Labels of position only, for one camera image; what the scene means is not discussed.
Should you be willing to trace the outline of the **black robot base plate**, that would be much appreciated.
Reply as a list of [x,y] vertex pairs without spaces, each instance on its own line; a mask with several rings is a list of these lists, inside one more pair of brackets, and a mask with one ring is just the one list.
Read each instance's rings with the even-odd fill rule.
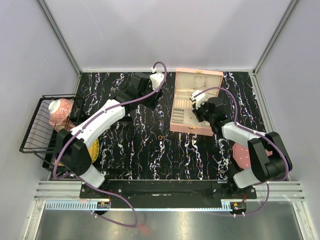
[[138,209],[221,208],[221,200],[255,200],[253,186],[236,189],[226,180],[109,179],[102,190],[118,194]]

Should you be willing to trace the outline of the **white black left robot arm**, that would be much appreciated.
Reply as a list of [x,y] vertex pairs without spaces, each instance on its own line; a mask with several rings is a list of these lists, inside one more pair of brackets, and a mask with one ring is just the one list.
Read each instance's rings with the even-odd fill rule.
[[60,130],[56,136],[56,162],[62,163],[69,172],[91,185],[90,192],[97,198],[108,193],[105,177],[96,169],[89,148],[111,125],[123,119],[140,104],[154,109],[163,92],[165,74],[151,75],[141,72],[131,76],[128,84],[116,91],[95,114],[70,131]]

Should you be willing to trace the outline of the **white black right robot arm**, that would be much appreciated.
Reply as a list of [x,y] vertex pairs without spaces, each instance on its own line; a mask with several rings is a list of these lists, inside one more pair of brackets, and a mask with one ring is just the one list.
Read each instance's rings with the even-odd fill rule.
[[250,164],[236,172],[231,169],[226,191],[232,198],[239,198],[248,187],[269,180],[283,181],[293,169],[281,136],[275,132],[259,132],[231,121],[225,114],[221,98],[190,97],[196,119],[209,123],[213,134],[238,144],[245,151]]

